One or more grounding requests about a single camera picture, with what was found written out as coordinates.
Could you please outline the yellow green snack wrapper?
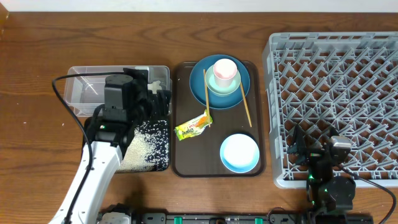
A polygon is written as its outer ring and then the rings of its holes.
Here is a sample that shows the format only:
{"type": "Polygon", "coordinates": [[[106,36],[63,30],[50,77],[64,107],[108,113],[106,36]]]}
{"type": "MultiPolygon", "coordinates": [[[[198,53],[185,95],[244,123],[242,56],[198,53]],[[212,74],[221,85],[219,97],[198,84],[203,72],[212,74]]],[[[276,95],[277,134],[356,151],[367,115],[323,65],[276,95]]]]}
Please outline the yellow green snack wrapper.
{"type": "Polygon", "coordinates": [[[175,127],[174,131],[177,135],[177,139],[182,141],[187,138],[193,138],[199,136],[204,132],[207,126],[210,126],[213,122],[212,117],[208,110],[205,110],[203,114],[191,119],[183,124],[175,127]]]}

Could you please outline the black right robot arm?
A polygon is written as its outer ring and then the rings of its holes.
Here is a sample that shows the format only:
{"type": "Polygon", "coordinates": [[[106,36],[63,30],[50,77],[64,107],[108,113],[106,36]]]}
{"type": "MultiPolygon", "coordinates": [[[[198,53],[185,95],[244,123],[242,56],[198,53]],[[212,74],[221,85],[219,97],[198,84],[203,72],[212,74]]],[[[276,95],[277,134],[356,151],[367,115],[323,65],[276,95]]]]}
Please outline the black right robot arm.
{"type": "Polygon", "coordinates": [[[333,175],[333,168],[346,159],[352,144],[333,126],[329,133],[329,140],[321,148],[307,147],[304,131],[296,125],[287,150],[288,154],[297,156],[297,165],[308,168],[307,199],[313,207],[302,218],[307,223],[347,223],[346,212],[353,209],[355,181],[333,175]]]}

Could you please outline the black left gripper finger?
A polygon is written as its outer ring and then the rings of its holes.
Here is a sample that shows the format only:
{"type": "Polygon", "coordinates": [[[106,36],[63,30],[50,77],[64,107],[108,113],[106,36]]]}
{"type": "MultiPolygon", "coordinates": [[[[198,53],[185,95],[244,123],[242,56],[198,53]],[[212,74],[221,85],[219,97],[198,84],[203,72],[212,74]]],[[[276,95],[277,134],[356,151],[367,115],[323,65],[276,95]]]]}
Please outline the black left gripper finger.
{"type": "Polygon", "coordinates": [[[147,70],[138,70],[136,76],[136,83],[137,83],[137,92],[147,92],[148,88],[148,71],[147,70]]]}
{"type": "Polygon", "coordinates": [[[172,93],[170,90],[157,90],[155,99],[154,118],[162,119],[169,115],[172,93]]]}

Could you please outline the white napkin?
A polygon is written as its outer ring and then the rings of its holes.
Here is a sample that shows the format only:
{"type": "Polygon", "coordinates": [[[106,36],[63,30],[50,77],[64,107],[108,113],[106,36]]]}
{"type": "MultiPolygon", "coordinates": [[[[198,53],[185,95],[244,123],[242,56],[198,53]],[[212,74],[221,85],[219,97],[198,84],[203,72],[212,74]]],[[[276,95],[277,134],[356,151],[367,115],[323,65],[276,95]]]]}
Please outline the white napkin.
{"type": "Polygon", "coordinates": [[[154,81],[147,85],[148,90],[150,90],[153,94],[156,94],[158,90],[162,90],[161,81],[154,81]]]}

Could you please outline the pink cup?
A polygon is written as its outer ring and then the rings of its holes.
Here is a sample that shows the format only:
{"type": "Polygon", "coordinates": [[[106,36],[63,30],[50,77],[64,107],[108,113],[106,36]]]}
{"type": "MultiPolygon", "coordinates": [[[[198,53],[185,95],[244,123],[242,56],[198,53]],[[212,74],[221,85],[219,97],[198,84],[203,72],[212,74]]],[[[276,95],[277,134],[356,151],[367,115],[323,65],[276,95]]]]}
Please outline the pink cup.
{"type": "Polygon", "coordinates": [[[228,58],[219,59],[213,65],[215,82],[221,88],[228,88],[232,84],[237,71],[237,65],[228,58]]]}

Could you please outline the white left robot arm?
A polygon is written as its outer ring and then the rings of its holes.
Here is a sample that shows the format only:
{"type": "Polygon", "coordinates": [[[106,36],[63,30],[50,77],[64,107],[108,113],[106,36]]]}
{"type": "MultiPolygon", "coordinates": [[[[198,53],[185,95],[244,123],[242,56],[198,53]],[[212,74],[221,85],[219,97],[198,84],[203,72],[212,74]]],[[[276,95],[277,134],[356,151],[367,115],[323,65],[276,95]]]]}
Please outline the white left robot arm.
{"type": "Polygon", "coordinates": [[[149,71],[103,72],[104,102],[77,125],[84,145],[81,161],[52,223],[96,223],[109,183],[120,167],[135,129],[169,113],[171,92],[148,88],[149,71]]]}

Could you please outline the light blue bowl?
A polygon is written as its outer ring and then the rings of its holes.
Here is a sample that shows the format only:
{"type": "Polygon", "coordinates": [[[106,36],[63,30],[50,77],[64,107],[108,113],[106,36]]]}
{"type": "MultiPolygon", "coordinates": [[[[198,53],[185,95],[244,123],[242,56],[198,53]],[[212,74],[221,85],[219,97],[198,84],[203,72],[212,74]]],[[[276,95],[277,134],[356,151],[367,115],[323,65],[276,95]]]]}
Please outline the light blue bowl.
{"type": "Polygon", "coordinates": [[[257,166],[259,158],[259,146],[246,134],[232,134],[221,143],[221,162],[231,172],[248,173],[257,166]]]}

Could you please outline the wooden chopstick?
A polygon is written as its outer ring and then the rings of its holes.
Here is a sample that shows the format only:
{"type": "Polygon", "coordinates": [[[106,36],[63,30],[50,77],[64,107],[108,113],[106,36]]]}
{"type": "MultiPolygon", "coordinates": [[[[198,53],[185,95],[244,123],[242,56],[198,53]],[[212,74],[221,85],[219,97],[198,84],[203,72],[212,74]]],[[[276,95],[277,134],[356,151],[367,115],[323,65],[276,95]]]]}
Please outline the wooden chopstick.
{"type": "Polygon", "coordinates": [[[241,94],[242,94],[242,98],[243,98],[243,103],[244,103],[246,115],[247,115],[247,118],[248,118],[248,123],[249,123],[249,126],[252,127],[251,116],[250,116],[248,104],[247,104],[247,101],[246,101],[246,95],[245,95],[245,91],[244,91],[244,88],[243,88],[242,81],[240,81],[240,89],[241,89],[241,94]]]}
{"type": "Polygon", "coordinates": [[[206,82],[206,70],[203,69],[203,79],[204,79],[204,89],[205,89],[205,103],[206,103],[206,117],[208,121],[208,127],[211,127],[211,116],[210,116],[210,107],[209,107],[209,99],[208,99],[208,85],[206,82]]]}

